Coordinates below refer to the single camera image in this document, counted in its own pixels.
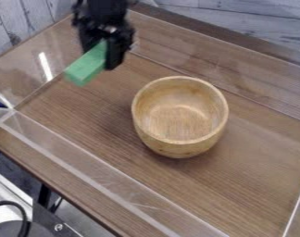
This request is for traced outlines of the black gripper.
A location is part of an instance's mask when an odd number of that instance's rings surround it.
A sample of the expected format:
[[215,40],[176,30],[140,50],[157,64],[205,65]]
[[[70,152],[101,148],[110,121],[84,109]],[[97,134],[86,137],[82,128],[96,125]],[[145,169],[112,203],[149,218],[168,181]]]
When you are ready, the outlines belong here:
[[133,0],[76,0],[73,25],[78,28],[82,50],[88,53],[102,39],[108,39],[106,70],[125,61],[133,45],[134,28],[126,20]]

